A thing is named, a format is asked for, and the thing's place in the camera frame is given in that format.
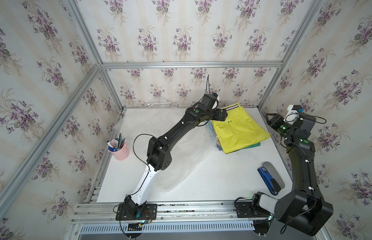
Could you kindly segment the light blue garment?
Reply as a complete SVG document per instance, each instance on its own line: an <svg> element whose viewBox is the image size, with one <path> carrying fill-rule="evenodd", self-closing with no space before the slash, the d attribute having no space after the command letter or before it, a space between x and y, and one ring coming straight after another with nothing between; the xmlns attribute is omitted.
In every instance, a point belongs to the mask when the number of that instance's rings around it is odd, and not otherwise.
<svg viewBox="0 0 372 240"><path fill-rule="evenodd" d="M209 130L209 134L210 134L210 136L211 136L215 141L217 141L217 139L218 139L218 138L217 138L217 134L216 134L216 132L215 132L215 130L214 130L214 126L213 126L212 122L209 121L209 122L207 123L206 127L207 127L207 129Z"/></svg>

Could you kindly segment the yellow garment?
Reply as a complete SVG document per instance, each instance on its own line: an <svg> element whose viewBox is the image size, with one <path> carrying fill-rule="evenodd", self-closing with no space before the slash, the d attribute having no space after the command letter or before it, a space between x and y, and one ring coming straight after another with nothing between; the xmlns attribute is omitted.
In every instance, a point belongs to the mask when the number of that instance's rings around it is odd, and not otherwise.
<svg viewBox="0 0 372 240"><path fill-rule="evenodd" d="M240 103L228 106L225 110L228 116L224 122L212 121L225 154L256 145L270 138L270 133L254 121Z"/></svg>

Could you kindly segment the green garment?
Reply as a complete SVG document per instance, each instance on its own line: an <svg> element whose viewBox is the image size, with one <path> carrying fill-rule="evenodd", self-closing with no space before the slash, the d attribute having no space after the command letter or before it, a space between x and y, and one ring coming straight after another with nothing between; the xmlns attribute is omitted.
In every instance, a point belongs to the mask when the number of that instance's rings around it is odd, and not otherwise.
<svg viewBox="0 0 372 240"><path fill-rule="evenodd" d="M244 149L251 149L251 148L256 148L256 147L260 147L260 146L261 146L261 143L257 143L257 144L245 147ZM218 148L219 151L223 151L223 148L222 148L222 146L219 142L217 142L217 148Z"/></svg>

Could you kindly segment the clear plastic vacuum bag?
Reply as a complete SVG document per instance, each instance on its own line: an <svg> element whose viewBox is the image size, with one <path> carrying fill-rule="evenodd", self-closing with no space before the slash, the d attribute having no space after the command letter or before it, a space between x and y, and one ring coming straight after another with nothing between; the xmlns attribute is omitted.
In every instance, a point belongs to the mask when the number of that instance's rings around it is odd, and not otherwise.
<svg viewBox="0 0 372 240"><path fill-rule="evenodd" d="M178 123L185 114L178 108L126 109L117 126L126 139L129 156L120 161L110 162L111 186L113 192L124 197L142 189L141 179L149 182L145 171L148 169L147 150L152 137L164 139L164 134ZM167 193L177 187L202 162L206 153L215 146L216 137L205 123L182 137L170 151L172 162L165 169L159 169L151 180L151 193Z"/></svg>

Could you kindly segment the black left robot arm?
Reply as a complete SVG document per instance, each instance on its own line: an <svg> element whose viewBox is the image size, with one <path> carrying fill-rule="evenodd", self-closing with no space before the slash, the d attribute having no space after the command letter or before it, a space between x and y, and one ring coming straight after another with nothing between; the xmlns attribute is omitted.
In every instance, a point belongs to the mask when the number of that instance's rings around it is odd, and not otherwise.
<svg viewBox="0 0 372 240"><path fill-rule="evenodd" d="M133 193L126 195L122 206L138 219L147 201L152 179L158 171L164 171L172 162L171 150L189 131L200 123L208 121L224 122L227 110L219 109L220 99L217 93L204 96L185 110L183 117L168 132L160 137L151 136L148 142L146 169Z"/></svg>

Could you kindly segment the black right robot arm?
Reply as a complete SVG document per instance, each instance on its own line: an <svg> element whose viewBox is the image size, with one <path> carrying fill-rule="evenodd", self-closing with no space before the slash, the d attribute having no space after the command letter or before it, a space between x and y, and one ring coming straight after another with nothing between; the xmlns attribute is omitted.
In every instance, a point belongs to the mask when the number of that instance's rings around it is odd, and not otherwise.
<svg viewBox="0 0 372 240"><path fill-rule="evenodd" d="M258 192L251 210L270 214L284 224L308 236L315 236L334 213L333 205L321 193L315 171L315 145L309 141L317 119L297 113L294 121L271 114L267 124L283 138L292 165L292 190L280 199Z"/></svg>

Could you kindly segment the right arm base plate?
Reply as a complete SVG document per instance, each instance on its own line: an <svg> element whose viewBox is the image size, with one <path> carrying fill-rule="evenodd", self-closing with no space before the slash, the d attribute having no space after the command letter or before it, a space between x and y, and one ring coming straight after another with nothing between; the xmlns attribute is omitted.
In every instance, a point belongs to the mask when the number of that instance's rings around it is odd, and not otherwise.
<svg viewBox="0 0 372 240"><path fill-rule="evenodd" d="M253 204L251 200L239 199L234 203L237 218L261 218L266 219L271 216L271 214Z"/></svg>

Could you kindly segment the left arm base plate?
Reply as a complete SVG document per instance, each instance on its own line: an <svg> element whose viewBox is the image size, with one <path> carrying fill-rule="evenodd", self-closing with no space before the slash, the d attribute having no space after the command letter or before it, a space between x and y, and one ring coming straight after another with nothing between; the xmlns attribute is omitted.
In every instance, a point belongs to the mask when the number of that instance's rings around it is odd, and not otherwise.
<svg viewBox="0 0 372 240"><path fill-rule="evenodd" d="M132 212L129 211L129 208L126 204L121 203L118 205L117 210L115 211L116 221L132 221L132 220L155 220L157 215L157 204L143 204L142 206L132 209Z"/></svg>

